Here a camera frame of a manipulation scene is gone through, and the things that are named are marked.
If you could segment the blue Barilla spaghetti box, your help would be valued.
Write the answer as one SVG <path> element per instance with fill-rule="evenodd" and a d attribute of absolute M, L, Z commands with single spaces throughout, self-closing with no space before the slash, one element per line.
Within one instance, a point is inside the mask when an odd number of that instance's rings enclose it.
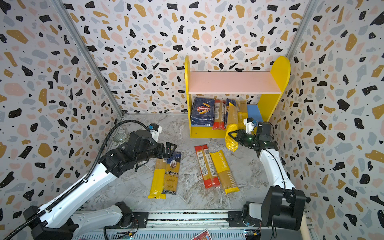
<path fill-rule="evenodd" d="M 226 99 L 226 115 L 225 115 L 225 120 L 227 121 L 228 119 L 228 114 L 229 114 L 229 106 L 230 104 L 234 105 L 235 107 L 237 106 L 236 104 L 236 100 L 232 100 L 232 99 Z"/>

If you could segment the blue Barilla rigatoni box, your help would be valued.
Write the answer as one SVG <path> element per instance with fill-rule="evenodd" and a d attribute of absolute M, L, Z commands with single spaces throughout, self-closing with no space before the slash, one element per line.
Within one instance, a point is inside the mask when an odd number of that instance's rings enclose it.
<path fill-rule="evenodd" d="M 195 98 L 191 111 L 191 124 L 200 127 L 212 127 L 215 119 L 215 100 Z"/>

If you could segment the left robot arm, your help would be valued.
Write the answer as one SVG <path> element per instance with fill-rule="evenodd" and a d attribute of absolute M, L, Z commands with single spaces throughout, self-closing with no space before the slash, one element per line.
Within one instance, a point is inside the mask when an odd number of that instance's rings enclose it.
<path fill-rule="evenodd" d="M 103 155 L 96 167 L 54 200 L 30 207 L 24 214 L 35 240 L 71 240 L 88 232 L 133 221 L 131 209 L 123 202 L 93 212 L 76 211 L 100 189 L 150 159 L 168 159 L 177 146 L 157 142 L 160 130 L 137 130 L 129 140 Z"/>

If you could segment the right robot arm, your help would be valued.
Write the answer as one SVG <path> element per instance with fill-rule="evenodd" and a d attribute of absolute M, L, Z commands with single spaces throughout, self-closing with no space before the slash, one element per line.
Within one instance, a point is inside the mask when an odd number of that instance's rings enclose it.
<path fill-rule="evenodd" d="M 273 140 L 273 126 L 269 122 L 254 125 L 246 120 L 245 130 L 228 132 L 230 140 L 256 152 L 269 182 L 269 190 L 261 204 L 246 202 L 241 219 L 245 226 L 275 227 L 298 231 L 306 204 L 306 196 L 289 179 L 280 160 L 279 149 Z"/>

